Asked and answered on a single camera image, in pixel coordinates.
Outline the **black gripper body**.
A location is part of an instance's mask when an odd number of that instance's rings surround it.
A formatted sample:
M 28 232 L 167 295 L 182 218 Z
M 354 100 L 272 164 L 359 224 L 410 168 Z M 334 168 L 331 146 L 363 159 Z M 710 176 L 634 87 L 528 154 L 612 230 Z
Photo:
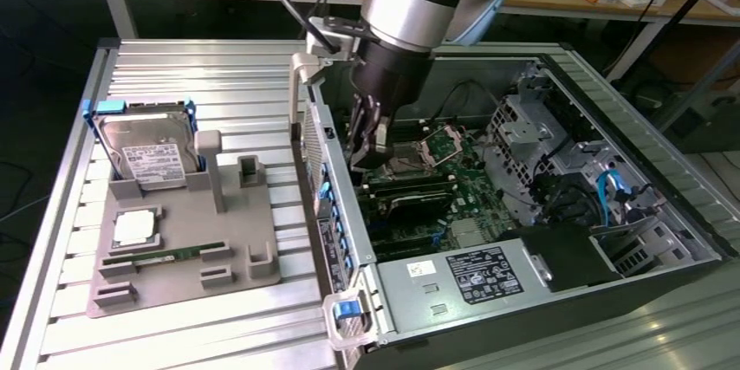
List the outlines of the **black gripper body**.
M 398 110 L 419 100 L 432 63 L 432 52 L 363 39 L 355 53 L 351 83 L 364 106 L 376 108 L 380 117 L 394 120 Z

